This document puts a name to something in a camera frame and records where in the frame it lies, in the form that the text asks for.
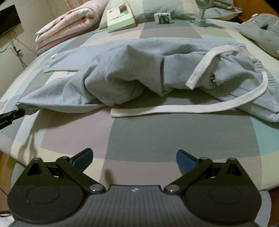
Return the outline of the grey cat cushion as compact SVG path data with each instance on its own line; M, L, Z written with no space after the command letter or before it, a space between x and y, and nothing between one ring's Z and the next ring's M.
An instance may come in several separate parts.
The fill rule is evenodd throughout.
M268 13L254 14L238 26L240 34L262 50L278 58L278 17Z

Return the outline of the grey white pillow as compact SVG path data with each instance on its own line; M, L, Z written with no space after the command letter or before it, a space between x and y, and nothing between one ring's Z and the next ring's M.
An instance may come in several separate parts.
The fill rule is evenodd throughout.
M195 19L198 6L193 0L130 0L126 1L138 24L154 21L155 13L170 13L171 19Z

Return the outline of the green white book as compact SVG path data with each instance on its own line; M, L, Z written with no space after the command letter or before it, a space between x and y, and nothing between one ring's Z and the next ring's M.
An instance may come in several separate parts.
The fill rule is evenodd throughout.
M136 27L135 18L130 6L125 1L121 2L118 6L109 9L106 12L106 15L108 33Z

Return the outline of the green desk fan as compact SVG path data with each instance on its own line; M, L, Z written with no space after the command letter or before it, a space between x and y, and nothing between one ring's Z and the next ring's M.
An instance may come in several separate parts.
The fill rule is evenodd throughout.
M210 9L214 0L196 0L196 4L199 8L198 16L196 17L194 24L198 27L206 27L205 11Z

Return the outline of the wooden headboard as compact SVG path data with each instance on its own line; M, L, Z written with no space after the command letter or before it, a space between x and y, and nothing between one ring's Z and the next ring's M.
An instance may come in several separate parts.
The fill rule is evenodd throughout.
M269 13L278 16L278 1L234 0L234 5L242 8L242 17L249 17L255 13Z

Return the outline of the small green white box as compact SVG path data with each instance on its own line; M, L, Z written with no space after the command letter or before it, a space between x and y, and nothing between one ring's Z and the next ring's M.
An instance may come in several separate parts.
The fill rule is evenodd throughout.
M156 24L171 24L172 23L171 13L167 13L167 12L155 13L154 20Z

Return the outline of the black television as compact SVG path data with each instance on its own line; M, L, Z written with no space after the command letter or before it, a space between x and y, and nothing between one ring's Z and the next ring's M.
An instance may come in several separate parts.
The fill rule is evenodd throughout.
M21 24L21 20L15 5L11 5L1 10L0 23L0 36L3 36Z

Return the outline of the grey blue sweatpants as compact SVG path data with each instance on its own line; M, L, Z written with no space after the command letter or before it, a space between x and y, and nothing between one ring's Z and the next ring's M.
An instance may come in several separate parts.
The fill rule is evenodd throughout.
M112 117L160 113L212 113L239 108L278 121L278 83L241 44L151 37L115 40L55 54L44 72L71 71L22 97L17 107L87 113L111 107ZM199 88L217 99L210 105L161 105L116 110L147 88L159 96Z

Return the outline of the patchwork bed sheet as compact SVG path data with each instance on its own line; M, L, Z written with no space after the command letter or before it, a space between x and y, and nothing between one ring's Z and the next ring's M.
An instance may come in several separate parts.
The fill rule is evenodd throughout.
M148 37L190 37L225 43L243 43L274 78L278 60L247 40L236 24L210 20L208 27L187 21L171 25L154 22L108 33L93 31L70 39L42 54L23 71L1 97L1 112L44 84L71 72L44 73L44 65L57 53L114 40ZM41 110L15 120L1 131L1 151L22 164L40 157L45 162L73 156L85 148L94 152L86 174L105 186L165 186L182 175L175 161L183 149L216 162L235 157L259 190L278 186L278 124L262 121L240 110L210 114L162 114L113 119L109 108L67 114Z

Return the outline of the pink folded quilt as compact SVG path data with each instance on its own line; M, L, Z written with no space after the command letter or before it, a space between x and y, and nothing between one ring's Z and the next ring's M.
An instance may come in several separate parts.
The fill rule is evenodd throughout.
M36 49L60 38L89 30L99 22L107 4L108 1L87 1L57 17L36 32Z

